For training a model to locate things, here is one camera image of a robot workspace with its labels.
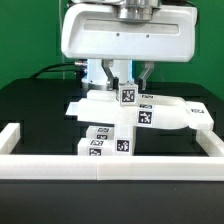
white border frame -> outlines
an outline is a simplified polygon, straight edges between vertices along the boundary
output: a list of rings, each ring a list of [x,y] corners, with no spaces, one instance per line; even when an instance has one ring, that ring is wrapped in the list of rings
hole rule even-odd
[[[0,152],[19,138],[19,124],[9,124]],[[0,155],[0,179],[224,181],[223,141],[212,131],[198,131],[196,140],[213,157],[8,154]]]

black tabletop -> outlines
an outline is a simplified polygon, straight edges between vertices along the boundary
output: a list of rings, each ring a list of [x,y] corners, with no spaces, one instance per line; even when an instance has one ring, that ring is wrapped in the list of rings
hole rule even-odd
[[[69,102],[86,96],[79,86],[75,80],[20,79],[0,91],[0,128],[21,124],[13,154],[76,155],[90,123],[65,111]],[[145,93],[203,102],[223,139],[224,103],[205,88],[149,83]],[[135,155],[207,156],[189,128],[138,128]],[[223,223],[223,216],[222,182],[0,180],[2,223],[204,224]]]

stacked blocks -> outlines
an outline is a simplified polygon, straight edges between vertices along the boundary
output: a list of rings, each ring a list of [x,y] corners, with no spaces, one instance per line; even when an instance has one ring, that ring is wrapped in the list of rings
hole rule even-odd
[[[78,145],[78,155],[131,156],[134,154],[136,127],[196,130],[213,129],[213,120],[202,103],[180,97],[138,94],[135,84],[119,84],[118,91],[90,90],[87,99],[75,105],[78,120],[114,124],[90,126]]]

black cable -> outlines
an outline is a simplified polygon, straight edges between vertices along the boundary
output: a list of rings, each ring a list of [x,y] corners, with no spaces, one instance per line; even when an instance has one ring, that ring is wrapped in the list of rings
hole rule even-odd
[[[47,66],[47,67],[41,69],[40,71],[34,73],[32,76],[30,76],[30,78],[31,79],[36,79],[41,73],[48,72],[48,71],[54,71],[54,70],[50,70],[52,68],[59,68],[59,67],[65,67],[65,66],[75,66],[75,65],[74,65],[73,62],[66,62],[66,63],[60,63],[60,64],[55,64],[55,65],[50,65],[50,66]]]
[[[193,2],[187,1],[187,4],[190,5],[190,6],[193,6],[193,7],[197,8],[197,6]]]

green background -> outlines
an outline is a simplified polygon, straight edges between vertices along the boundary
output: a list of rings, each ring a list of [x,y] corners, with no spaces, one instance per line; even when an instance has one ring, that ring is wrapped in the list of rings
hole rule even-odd
[[[200,12],[195,56],[188,63],[157,63],[150,81],[201,84],[224,100],[224,2],[192,2]],[[63,0],[64,12],[66,4],[67,0]],[[58,11],[57,0],[1,0],[0,88],[61,62]],[[138,62],[137,74],[141,67]],[[62,78],[62,74],[49,76]]]

